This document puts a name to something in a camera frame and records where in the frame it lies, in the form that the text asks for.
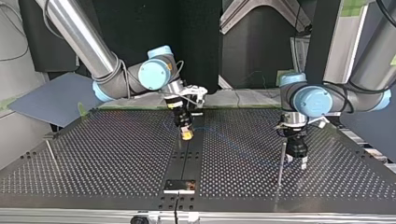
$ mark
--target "industrial robot arm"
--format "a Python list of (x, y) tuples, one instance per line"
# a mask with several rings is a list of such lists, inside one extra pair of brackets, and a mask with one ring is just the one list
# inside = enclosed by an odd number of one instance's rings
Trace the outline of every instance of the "industrial robot arm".
[(76, 0), (36, 0), (77, 56), (92, 73), (92, 88), (102, 102), (141, 95), (147, 91), (161, 91), (168, 107), (174, 111), (175, 124), (182, 138), (192, 138), (192, 118), (187, 104), (202, 106), (207, 90), (184, 86), (174, 54), (168, 46), (152, 49), (148, 60), (125, 66), (123, 60), (110, 51), (93, 28)]
[[(396, 9), (391, 12), (396, 17)], [(281, 77), (283, 114), (277, 126), (288, 138), (287, 154), (306, 158), (304, 137), (309, 122), (330, 112), (370, 112), (385, 108), (396, 80), (396, 29), (383, 20), (347, 84), (307, 83), (305, 74)]]

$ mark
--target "white cable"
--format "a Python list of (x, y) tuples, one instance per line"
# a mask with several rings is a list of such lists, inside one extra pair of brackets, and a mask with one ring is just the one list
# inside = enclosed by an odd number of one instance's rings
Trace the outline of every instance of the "white cable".
[(49, 21), (48, 21), (48, 19), (47, 19), (47, 17), (48, 17), (49, 3), (50, 3), (50, 0), (47, 0), (46, 3), (44, 4), (44, 7), (43, 7), (43, 20), (44, 20), (44, 23), (46, 24), (47, 29), (48, 29), (53, 35), (55, 35), (56, 37), (58, 37), (58, 38), (60, 38), (60, 39), (64, 39), (62, 36), (56, 34), (55, 31), (52, 30), (52, 28), (50, 28), (50, 24), (49, 24)]

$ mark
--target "metal rod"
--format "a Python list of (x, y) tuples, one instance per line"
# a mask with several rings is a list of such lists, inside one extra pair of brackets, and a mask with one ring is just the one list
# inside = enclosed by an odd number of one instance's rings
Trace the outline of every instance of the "metal rod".
[(286, 143), (282, 144), (282, 151), (280, 153), (279, 176), (278, 176), (278, 179), (277, 179), (277, 185), (279, 187), (282, 186), (283, 164), (285, 163), (286, 146), (287, 146)]
[(55, 154), (53, 154), (53, 151), (52, 151), (52, 146), (50, 145), (50, 140), (46, 140), (46, 143), (47, 143), (47, 147), (49, 149), (50, 156), (52, 157), (53, 160), (56, 160)]
[(41, 8), (49, 1), (49, 18), (94, 77), (107, 76), (116, 69), (116, 56), (108, 49), (76, 0), (36, 1)]

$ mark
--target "gray panel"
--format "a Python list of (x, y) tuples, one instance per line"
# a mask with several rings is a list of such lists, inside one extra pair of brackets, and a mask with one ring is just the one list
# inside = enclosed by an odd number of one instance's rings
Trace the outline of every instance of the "gray panel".
[(18, 196), (16, 204), (28, 207), (150, 209), (177, 142), (177, 129), (163, 123), (170, 113), (93, 113), (52, 143), (57, 161), (40, 147), (15, 170), (4, 170), (0, 206), (15, 204), (12, 196)]
[(88, 111), (102, 104), (92, 90), (92, 80), (68, 73), (22, 96), (9, 108), (61, 127), (80, 117), (78, 104)]

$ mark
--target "green tape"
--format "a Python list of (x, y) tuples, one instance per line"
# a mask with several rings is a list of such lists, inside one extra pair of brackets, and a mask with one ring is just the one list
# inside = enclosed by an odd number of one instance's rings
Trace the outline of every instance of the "green tape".
[(396, 55), (395, 55), (395, 57), (393, 58), (392, 62), (390, 62), (390, 65), (396, 66)]
[(78, 102), (78, 112), (79, 112), (79, 115), (82, 117), (84, 117), (88, 114), (88, 111), (85, 109), (82, 102)]
[(0, 101), (0, 111), (8, 110), (8, 106), (16, 101), (18, 97), (8, 98), (6, 100)]
[(341, 10), (341, 17), (357, 17), (361, 14), (361, 8), (366, 3), (366, 0), (345, 0), (343, 9)]

